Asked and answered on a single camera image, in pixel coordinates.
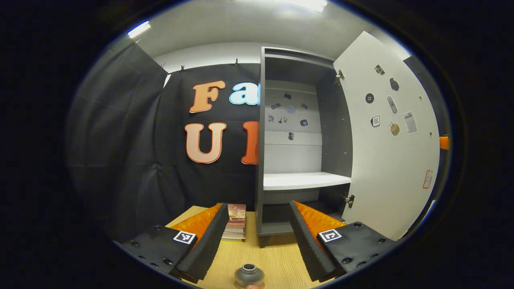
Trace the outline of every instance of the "ceiling light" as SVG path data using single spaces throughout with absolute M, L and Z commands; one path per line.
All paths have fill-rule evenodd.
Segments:
M 138 27 L 136 27 L 136 28 L 132 29 L 131 31 L 129 31 L 127 33 L 128 37 L 134 38 L 137 35 L 140 35 L 141 33 L 145 32 L 149 28 L 150 28 L 150 24 L 148 23 L 148 21 L 145 21 L 141 25 L 139 25 Z
M 302 6 L 302 7 L 314 10 L 316 12 L 323 11 L 323 8 L 325 8 L 325 6 L 327 4 L 327 2 L 324 0 L 274 0 L 274 1 Z

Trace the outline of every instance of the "cabinet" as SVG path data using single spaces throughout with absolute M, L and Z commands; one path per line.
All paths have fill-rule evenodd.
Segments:
M 272 47 L 261 53 L 255 211 L 264 247 L 272 235 L 292 233 L 290 200 L 342 220 L 352 130 L 334 60 Z
M 261 246 L 292 232 L 289 200 L 401 238 L 426 207 L 439 170 L 432 101 L 444 107 L 367 32 L 336 60 L 263 47 L 255 196 Z

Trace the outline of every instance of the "wooden table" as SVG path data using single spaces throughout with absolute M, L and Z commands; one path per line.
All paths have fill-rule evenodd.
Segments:
M 193 206 L 166 227 L 171 227 L 205 209 Z M 310 280 L 294 234 L 273 236 L 265 248 L 259 248 L 255 212 L 246 212 L 245 242 L 220 243 L 205 279 L 200 280 L 196 286 L 208 289 L 233 289 L 234 272 L 245 263 L 253 263 L 264 271 L 265 289 L 308 289 L 330 281 L 320 283 Z

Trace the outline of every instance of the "orange letter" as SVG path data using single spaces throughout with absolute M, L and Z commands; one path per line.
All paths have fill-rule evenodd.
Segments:
M 241 162 L 245 165 L 255 165 L 259 162 L 257 145 L 259 122 L 247 121 L 243 123 L 243 128 L 246 129 L 246 155 L 241 158 Z
M 200 132 L 204 129 L 201 123 L 190 123 L 184 127 L 187 132 L 186 152 L 188 157 L 195 162 L 201 164 L 210 164 L 215 162 L 222 154 L 222 136 L 223 130 L 227 125 L 222 122 L 213 122 L 209 125 L 212 132 L 211 151 L 204 154 L 200 151 Z
M 225 88 L 225 83 L 222 80 L 193 86 L 193 89 L 195 90 L 194 103 L 189 109 L 189 112 L 199 113 L 210 110 L 212 108 L 212 104 L 207 102 L 207 98 L 210 98 L 211 101 L 218 99 L 218 88 Z

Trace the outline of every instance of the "white shelf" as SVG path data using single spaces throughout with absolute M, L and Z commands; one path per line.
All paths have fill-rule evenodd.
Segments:
M 324 172 L 264 174 L 264 190 L 296 190 L 349 184 L 351 178 Z

